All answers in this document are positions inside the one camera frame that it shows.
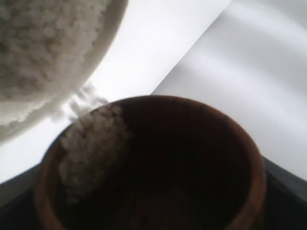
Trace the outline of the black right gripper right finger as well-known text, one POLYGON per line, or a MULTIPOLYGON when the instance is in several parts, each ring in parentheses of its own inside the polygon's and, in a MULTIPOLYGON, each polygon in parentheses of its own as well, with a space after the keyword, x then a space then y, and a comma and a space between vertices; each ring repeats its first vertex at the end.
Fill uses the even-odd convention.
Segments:
POLYGON ((266 230, 307 230, 307 182, 263 158, 267 177, 266 230))

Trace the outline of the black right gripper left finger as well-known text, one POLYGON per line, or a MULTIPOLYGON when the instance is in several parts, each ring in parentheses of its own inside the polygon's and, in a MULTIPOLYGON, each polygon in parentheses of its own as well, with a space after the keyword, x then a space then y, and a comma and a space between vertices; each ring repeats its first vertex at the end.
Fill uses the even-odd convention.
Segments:
POLYGON ((34 206, 33 188, 39 165, 0 184, 0 228, 41 230, 34 206))

